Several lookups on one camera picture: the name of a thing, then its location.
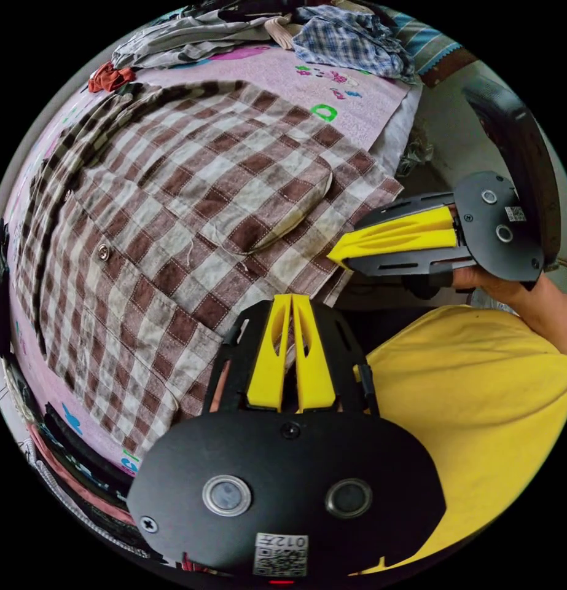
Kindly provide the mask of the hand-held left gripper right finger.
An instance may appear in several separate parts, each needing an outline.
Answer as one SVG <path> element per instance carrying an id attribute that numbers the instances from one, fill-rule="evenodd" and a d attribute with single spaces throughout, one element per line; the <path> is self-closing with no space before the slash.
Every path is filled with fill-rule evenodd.
<path id="1" fill-rule="evenodd" d="M 310 298 L 293 294 L 292 312 L 298 412 L 328 410 L 336 394 Z"/>

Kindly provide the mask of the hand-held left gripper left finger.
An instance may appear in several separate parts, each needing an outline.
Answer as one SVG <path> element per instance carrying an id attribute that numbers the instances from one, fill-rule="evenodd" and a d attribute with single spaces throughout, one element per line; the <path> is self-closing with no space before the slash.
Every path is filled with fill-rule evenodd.
<path id="1" fill-rule="evenodd" d="M 279 294 L 268 310 L 246 392 L 248 405 L 252 408 L 281 411 L 291 304 L 291 294 Z"/>

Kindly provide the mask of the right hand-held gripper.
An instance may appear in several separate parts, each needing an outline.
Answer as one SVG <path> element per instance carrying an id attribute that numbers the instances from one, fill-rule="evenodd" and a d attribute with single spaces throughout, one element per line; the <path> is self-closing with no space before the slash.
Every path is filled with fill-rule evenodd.
<path id="1" fill-rule="evenodd" d="M 532 290 L 545 262 L 513 184 L 493 172 L 373 210 L 327 257 L 426 300 L 452 286 L 454 270 L 473 266 Z"/>

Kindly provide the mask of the person's right hand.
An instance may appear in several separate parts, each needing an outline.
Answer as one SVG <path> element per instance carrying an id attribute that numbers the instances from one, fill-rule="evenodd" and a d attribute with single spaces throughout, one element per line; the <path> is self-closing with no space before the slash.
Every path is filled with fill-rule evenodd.
<path id="1" fill-rule="evenodd" d="M 521 283 L 502 280 L 478 266 L 454 270 L 452 287 L 456 289 L 479 288 L 492 299 L 507 305 L 519 315 L 530 310 L 533 304 L 533 293 L 523 287 Z"/>

